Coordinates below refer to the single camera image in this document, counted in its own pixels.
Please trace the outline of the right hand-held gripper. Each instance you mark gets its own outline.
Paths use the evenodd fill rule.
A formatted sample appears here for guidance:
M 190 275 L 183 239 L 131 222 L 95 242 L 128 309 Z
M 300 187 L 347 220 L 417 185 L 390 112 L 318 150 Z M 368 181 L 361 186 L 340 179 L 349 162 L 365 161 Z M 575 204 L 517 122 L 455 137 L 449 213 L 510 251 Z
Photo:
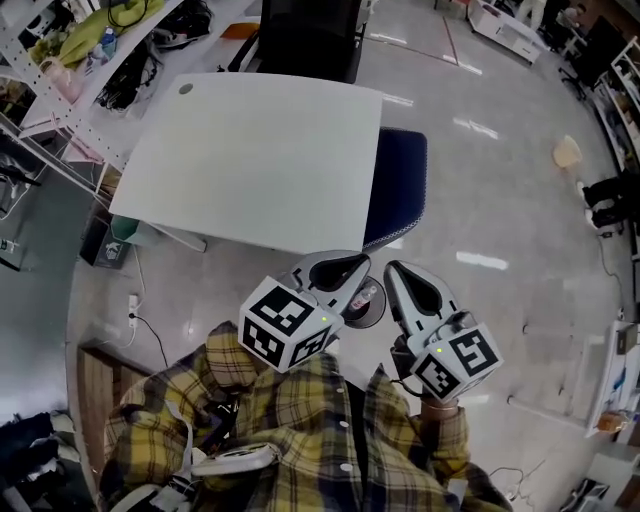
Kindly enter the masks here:
M 404 334 L 391 356 L 398 382 L 408 393 L 453 400 L 503 364 L 487 326 L 469 311 L 458 311 L 453 292 L 440 277 L 416 264 L 392 260 L 383 281 L 392 317 Z M 448 316 L 434 331 L 424 332 L 424 317 Z

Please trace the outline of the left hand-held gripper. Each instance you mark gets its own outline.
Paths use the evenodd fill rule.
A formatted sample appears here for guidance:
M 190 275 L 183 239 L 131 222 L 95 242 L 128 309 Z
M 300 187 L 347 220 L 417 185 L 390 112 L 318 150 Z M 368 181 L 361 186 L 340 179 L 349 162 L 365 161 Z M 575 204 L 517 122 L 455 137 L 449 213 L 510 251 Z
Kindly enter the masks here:
M 362 252 L 332 250 L 306 255 L 289 272 L 289 283 L 296 289 L 312 290 L 320 303 L 265 277 L 240 308 L 240 345 L 278 372 L 290 371 L 326 349 L 330 338 L 344 326 L 340 314 L 369 270 L 370 258 Z

